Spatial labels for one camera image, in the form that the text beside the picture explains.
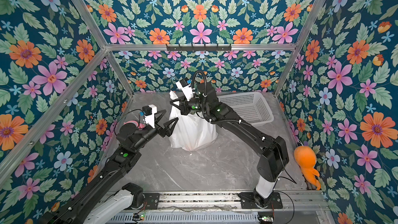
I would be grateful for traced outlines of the white plastic bag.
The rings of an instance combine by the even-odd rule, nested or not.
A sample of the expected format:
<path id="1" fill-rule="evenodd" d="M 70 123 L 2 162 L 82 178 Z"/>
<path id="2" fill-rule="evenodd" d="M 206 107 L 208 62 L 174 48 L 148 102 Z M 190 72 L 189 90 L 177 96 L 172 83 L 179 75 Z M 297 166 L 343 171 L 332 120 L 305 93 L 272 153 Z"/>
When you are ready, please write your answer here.
<path id="1" fill-rule="evenodd" d="M 178 117 L 173 134 L 169 137 L 172 148 L 195 151 L 211 145 L 217 138 L 216 126 L 196 114 L 182 115 L 172 106 L 169 120 Z"/>

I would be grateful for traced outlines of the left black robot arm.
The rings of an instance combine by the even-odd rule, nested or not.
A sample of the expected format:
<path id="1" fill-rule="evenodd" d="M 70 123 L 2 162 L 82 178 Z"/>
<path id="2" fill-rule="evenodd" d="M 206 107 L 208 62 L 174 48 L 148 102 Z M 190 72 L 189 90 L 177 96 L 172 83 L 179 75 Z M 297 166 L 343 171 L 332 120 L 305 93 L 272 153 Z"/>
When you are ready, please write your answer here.
<path id="1" fill-rule="evenodd" d="M 40 224 L 105 224 L 122 210 L 140 208 L 144 204 L 142 187 L 128 183 L 111 199 L 100 203 L 110 188 L 124 177 L 141 157 L 140 150 L 157 135 L 170 137 L 178 123 L 178 118 L 159 125 L 166 111 L 156 112 L 152 106 L 145 106 L 145 126 L 126 122 L 119 130 L 116 139 L 119 147 L 111 155 L 98 175 L 83 188 L 77 196 L 59 209 L 45 213 Z"/>

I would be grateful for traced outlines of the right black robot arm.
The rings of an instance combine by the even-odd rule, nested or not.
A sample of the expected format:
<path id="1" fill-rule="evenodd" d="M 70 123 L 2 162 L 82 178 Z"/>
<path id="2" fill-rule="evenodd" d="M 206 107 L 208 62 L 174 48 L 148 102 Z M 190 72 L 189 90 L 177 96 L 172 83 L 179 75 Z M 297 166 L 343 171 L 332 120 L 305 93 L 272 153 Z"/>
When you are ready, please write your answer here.
<path id="1" fill-rule="evenodd" d="M 182 115 L 201 113 L 210 124 L 224 128 L 245 142 L 260 157 L 257 171 L 259 181 L 254 189 L 253 202 L 265 208 L 271 202 L 277 180 L 289 163 L 286 141 L 278 136 L 269 136 L 240 117 L 232 107 L 221 102 L 210 83 L 198 85 L 194 94 L 190 84 L 183 87 L 183 96 L 170 92 L 170 104 L 180 110 Z"/>

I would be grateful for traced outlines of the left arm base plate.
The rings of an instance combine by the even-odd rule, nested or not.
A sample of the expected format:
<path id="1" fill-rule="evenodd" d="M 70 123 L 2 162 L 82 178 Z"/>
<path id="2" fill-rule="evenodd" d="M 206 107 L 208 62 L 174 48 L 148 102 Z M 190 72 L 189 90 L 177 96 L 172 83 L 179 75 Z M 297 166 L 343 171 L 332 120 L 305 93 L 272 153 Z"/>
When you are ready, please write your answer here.
<path id="1" fill-rule="evenodd" d="M 139 193 L 134 196 L 133 202 L 128 209 L 144 211 L 157 209 L 160 202 L 159 193 Z"/>

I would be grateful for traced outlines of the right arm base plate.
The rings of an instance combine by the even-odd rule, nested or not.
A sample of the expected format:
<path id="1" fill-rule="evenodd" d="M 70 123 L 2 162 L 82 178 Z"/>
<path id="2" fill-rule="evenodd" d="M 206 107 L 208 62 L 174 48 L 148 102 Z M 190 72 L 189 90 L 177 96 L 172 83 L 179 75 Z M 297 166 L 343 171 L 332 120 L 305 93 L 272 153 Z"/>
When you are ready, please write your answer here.
<path id="1" fill-rule="evenodd" d="M 242 209 L 282 209 L 280 194 L 272 192 L 268 198 L 263 198 L 257 192 L 241 192 L 238 194 Z"/>

